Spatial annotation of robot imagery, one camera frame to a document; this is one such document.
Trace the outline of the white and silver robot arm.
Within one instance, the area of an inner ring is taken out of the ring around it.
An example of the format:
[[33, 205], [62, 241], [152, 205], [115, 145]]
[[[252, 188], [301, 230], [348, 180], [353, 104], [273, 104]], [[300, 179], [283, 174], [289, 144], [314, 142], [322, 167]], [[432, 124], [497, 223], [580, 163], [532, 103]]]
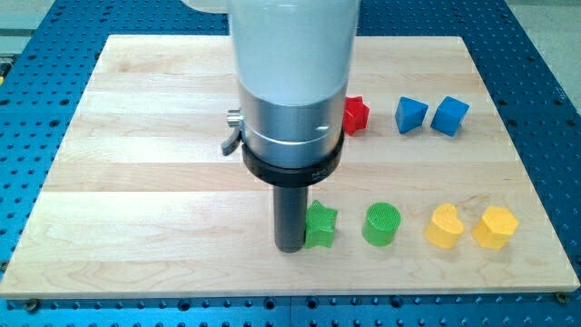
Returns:
[[184, 0], [228, 16], [240, 106], [231, 153], [266, 183], [298, 188], [337, 167], [359, 0]]

